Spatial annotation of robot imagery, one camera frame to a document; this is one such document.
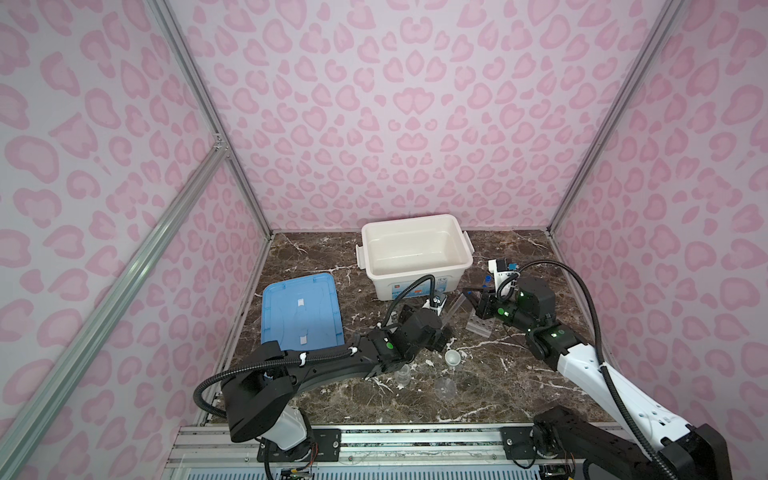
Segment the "clear test tube rack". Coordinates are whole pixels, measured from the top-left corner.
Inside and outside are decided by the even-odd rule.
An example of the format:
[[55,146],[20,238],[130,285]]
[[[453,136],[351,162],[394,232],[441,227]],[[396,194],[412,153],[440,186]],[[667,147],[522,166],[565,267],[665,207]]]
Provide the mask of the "clear test tube rack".
[[456,333],[462,331],[482,338],[489,338],[495,327],[493,319],[478,317],[475,307],[464,294],[459,292],[451,292],[448,295],[442,318]]

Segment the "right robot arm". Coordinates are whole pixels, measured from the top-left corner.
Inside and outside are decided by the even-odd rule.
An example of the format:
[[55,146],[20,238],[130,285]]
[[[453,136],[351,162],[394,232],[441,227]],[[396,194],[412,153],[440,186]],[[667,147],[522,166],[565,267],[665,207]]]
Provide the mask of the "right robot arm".
[[595,345],[558,321],[555,295],[540,279],[505,281],[470,298],[476,315],[524,336],[526,348],[577,385],[630,434],[624,439],[553,407],[534,419],[534,448],[572,453],[619,479],[729,479],[727,442],[712,426],[695,426],[663,407],[604,362]]

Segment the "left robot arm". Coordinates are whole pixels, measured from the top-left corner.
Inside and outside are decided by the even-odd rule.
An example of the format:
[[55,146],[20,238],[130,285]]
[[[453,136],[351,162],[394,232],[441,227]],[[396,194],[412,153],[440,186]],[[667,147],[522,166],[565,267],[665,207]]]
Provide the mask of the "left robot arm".
[[243,443],[264,436],[299,394],[396,372],[423,350],[443,352],[452,337],[434,310],[408,307],[401,323],[374,327],[340,346],[296,351],[267,342],[221,381],[230,439]]

